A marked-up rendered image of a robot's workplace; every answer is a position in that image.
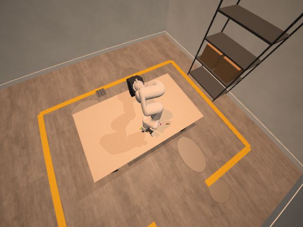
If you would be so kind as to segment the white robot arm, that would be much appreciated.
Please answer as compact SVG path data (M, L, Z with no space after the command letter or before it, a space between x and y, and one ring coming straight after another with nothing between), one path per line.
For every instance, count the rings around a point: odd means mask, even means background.
M145 115L145 117L143 117L143 127L147 128L147 131L153 137L155 132L149 127L154 130L158 128L163 111L163 104L160 102L146 104L146 100L162 96L165 93L165 87L159 80L151 80L146 85L143 85L143 83L137 79L135 80L133 84L133 89L136 91L135 98L138 103L141 103L142 111ZM152 119L150 119L149 116L151 116Z

